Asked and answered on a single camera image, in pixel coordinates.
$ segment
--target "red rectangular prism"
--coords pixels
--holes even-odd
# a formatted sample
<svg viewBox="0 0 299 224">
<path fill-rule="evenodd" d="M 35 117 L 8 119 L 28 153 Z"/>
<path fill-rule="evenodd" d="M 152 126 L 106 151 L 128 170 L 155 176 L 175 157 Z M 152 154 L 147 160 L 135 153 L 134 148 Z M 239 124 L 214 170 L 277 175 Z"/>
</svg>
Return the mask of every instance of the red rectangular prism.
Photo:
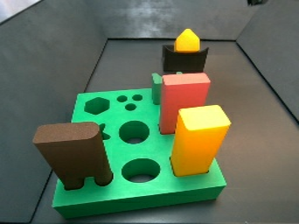
<svg viewBox="0 0 299 224">
<path fill-rule="evenodd" d="M 206 73 L 168 74 L 163 76 L 160 132 L 174 134 L 179 109 L 204 105 L 211 80 Z"/>
</svg>

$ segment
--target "shape sorter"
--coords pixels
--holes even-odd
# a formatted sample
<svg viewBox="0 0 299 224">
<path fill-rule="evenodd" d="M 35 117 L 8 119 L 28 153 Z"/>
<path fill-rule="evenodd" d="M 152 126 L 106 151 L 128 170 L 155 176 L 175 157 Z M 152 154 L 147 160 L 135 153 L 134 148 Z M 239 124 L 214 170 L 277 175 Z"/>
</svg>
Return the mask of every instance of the shape sorter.
<svg viewBox="0 0 299 224">
<path fill-rule="evenodd" d="M 52 207 L 64 218 L 218 198 L 227 183 L 216 159 L 208 173 L 174 175 L 174 134 L 160 134 L 159 113 L 151 88 L 79 94 L 72 122 L 95 122 L 102 127 L 114 179 L 99 186 L 94 178 L 86 178 L 84 186 L 71 191 L 58 181 Z M 134 182 L 143 174 L 154 179 Z"/>
</svg>

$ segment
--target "gray wall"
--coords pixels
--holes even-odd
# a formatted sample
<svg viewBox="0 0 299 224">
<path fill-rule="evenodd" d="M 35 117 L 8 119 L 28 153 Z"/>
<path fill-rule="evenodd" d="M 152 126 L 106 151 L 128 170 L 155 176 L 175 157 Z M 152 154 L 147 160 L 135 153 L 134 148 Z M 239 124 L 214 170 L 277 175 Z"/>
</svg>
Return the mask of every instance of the gray wall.
<svg viewBox="0 0 299 224">
<path fill-rule="evenodd" d="M 88 1 L 110 38 L 176 38 L 192 28 L 202 39 L 235 40 L 258 6 L 247 0 Z"/>
<path fill-rule="evenodd" d="M 271 0 L 238 43 L 299 121 L 299 1 Z"/>
<path fill-rule="evenodd" d="M 0 221 L 34 216 L 51 173 L 34 133 L 71 121 L 106 42 L 84 0 L 42 1 L 0 26 Z"/>
</svg>

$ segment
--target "brown arch-shaped block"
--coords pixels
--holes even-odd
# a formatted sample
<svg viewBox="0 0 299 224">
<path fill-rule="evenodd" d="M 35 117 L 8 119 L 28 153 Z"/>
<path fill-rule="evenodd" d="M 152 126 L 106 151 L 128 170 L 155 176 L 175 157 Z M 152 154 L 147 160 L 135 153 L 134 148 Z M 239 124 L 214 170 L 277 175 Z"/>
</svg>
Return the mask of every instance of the brown arch-shaped block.
<svg viewBox="0 0 299 224">
<path fill-rule="evenodd" d="M 82 188 L 86 177 L 95 177 L 99 186 L 111 182 L 114 174 L 96 123 L 43 125 L 32 142 L 67 190 Z"/>
</svg>

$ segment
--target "gray floor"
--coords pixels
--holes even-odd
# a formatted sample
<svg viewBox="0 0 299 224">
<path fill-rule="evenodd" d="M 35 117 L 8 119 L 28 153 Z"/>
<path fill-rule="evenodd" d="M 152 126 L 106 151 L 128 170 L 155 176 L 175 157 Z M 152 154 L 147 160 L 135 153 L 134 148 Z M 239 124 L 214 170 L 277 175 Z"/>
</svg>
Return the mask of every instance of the gray floor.
<svg viewBox="0 0 299 224">
<path fill-rule="evenodd" d="M 162 45 L 170 43 L 110 40 L 87 91 L 150 88 L 151 73 L 163 73 Z M 299 222 L 298 124 L 236 43 L 202 42 L 206 46 L 207 105 L 219 104 L 232 122 L 218 155 L 228 182 L 219 198 L 64 220 L 52 209 L 52 175 L 34 222 Z"/>
</svg>

